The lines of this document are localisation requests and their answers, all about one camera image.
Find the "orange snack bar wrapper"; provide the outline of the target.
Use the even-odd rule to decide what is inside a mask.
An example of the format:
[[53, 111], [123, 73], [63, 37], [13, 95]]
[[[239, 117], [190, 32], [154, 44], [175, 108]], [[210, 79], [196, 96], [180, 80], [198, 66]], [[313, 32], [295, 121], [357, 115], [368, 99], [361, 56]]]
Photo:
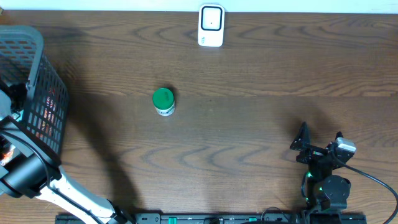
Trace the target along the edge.
[[1, 166], [5, 166], [8, 162], [10, 162], [13, 158], [14, 151], [8, 151], [5, 153], [1, 153]]

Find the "green lid jar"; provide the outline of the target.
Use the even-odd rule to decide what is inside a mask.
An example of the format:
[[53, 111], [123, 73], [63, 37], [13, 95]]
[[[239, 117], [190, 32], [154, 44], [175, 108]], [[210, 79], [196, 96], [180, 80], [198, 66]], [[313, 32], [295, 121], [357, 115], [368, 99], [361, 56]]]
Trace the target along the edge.
[[156, 112], [161, 116], [170, 116], [175, 111], [174, 94], [168, 88], [159, 88], [152, 95]]

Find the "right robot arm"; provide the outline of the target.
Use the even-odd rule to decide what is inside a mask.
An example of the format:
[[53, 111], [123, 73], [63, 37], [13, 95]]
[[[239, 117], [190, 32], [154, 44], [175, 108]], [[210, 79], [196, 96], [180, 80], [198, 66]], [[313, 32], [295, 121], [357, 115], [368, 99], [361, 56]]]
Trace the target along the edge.
[[347, 208], [351, 182], [333, 171], [341, 167], [339, 157], [348, 161], [355, 154], [354, 143], [337, 132], [327, 147], [314, 146], [307, 124], [302, 123], [290, 149], [299, 152], [297, 162], [308, 165], [301, 186], [307, 209], [301, 212], [300, 222], [342, 223], [341, 211]]

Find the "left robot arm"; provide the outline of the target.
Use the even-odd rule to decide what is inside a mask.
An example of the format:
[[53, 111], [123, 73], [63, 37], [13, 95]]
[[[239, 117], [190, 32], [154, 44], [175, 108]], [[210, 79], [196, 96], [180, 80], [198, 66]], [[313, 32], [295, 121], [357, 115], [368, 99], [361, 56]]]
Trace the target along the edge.
[[1, 166], [1, 192], [45, 200], [84, 223], [135, 223], [135, 218], [69, 177], [59, 156], [12, 117], [14, 90], [1, 83], [1, 149], [19, 151]]

